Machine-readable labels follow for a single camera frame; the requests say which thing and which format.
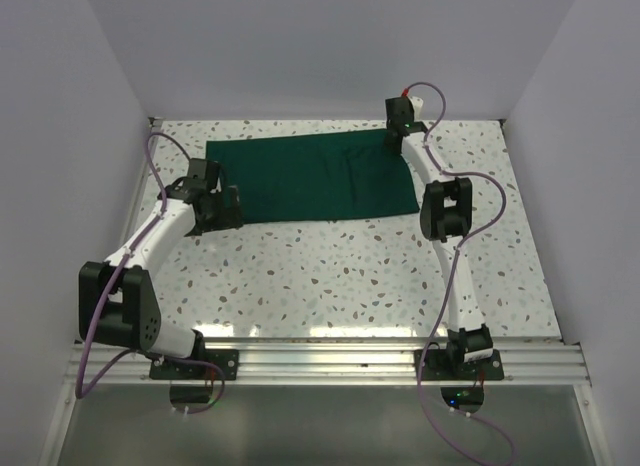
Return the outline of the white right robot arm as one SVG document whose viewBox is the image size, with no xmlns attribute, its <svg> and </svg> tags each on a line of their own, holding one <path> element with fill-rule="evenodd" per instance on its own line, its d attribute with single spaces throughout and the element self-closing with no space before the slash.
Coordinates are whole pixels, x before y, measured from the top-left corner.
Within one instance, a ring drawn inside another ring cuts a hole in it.
<svg viewBox="0 0 640 466">
<path fill-rule="evenodd" d="M 385 101 L 384 144 L 403 157 L 425 185 L 419 225 L 432 242 L 445 279 L 447 343 L 426 355 L 428 378 L 468 378 L 494 353 L 493 340 L 476 297 L 471 269 L 461 246 L 472 228 L 472 181 L 445 169 L 425 144 L 429 132 L 418 119 L 422 100 L 401 95 Z"/>
</svg>

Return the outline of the green surgical cloth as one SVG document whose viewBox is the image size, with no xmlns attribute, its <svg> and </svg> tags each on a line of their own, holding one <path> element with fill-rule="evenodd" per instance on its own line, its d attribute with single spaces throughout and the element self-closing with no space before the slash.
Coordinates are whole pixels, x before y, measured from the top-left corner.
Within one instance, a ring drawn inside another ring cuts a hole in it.
<svg viewBox="0 0 640 466">
<path fill-rule="evenodd" d="M 386 132 L 352 132 L 209 141 L 238 188 L 246 224 L 360 220 L 419 211 L 407 163 L 385 145 Z"/>
</svg>

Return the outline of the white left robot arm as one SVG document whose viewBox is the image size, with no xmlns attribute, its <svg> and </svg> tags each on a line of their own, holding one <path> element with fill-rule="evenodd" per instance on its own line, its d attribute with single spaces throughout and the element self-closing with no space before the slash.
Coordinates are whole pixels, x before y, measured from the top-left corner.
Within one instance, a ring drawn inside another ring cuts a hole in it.
<svg viewBox="0 0 640 466">
<path fill-rule="evenodd" d="M 173 357 L 182 376 L 201 376 L 208 365 L 201 334 L 163 317 L 153 279 L 182 239 L 242 225 L 238 188 L 228 182 L 223 166 L 191 159 L 187 173 L 161 189 L 149 216 L 124 245 L 81 267 L 82 340 Z"/>
</svg>

